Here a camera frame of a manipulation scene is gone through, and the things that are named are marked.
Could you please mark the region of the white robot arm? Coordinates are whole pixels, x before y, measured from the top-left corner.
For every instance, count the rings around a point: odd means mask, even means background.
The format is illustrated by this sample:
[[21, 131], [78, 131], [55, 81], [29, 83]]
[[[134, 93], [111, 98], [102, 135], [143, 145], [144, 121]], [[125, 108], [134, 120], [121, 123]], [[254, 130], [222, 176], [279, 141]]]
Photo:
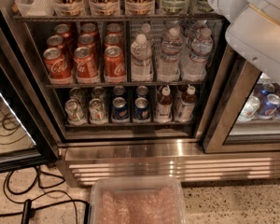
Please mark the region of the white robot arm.
[[204, 0], [229, 21], [228, 44], [280, 85], [280, 0]]

